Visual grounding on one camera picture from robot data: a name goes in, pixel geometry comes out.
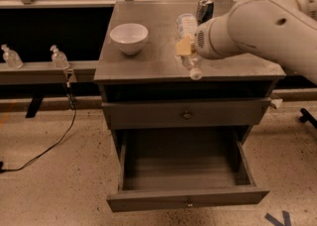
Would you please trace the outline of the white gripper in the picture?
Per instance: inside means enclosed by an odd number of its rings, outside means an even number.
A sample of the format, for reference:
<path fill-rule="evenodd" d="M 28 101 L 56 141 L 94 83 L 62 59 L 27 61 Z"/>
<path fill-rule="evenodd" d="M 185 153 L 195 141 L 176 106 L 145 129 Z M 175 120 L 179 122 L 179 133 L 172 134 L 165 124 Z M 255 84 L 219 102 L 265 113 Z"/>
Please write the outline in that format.
<path fill-rule="evenodd" d="M 210 19 L 197 27 L 194 37 L 196 52 L 207 59 L 221 59 L 241 54 L 243 51 L 229 35 L 228 15 Z M 191 38 L 186 36 L 175 45 L 176 54 L 181 57 L 194 53 Z"/>

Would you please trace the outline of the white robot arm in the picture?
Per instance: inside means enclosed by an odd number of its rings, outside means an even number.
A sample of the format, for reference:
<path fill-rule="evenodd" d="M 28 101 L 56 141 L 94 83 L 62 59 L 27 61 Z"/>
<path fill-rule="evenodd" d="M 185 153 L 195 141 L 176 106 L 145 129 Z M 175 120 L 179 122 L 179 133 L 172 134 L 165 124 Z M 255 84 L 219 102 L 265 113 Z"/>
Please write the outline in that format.
<path fill-rule="evenodd" d="M 250 53 L 317 83 L 317 0 L 239 0 L 190 28 L 175 48 L 179 57 L 208 59 Z"/>

